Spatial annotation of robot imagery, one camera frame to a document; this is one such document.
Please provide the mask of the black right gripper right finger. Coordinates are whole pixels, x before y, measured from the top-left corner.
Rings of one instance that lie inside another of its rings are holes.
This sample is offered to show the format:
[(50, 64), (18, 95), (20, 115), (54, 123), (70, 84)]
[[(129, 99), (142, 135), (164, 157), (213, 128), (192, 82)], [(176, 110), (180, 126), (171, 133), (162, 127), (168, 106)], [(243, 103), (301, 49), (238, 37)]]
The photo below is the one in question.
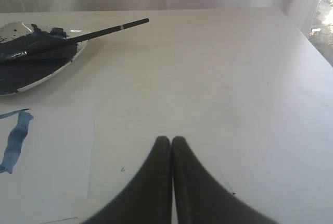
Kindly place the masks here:
[(182, 136), (172, 140), (172, 163), (178, 223), (276, 223), (220, 185)]

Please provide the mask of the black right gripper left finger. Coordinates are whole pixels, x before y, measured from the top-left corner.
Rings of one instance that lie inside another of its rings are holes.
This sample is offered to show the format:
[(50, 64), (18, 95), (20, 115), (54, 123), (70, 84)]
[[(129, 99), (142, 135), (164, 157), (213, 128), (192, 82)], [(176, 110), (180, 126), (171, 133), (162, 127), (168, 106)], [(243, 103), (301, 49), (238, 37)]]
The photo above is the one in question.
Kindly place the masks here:
[(171, 143), (159, 136), (127, 186), (85, 223), (171, 223)]

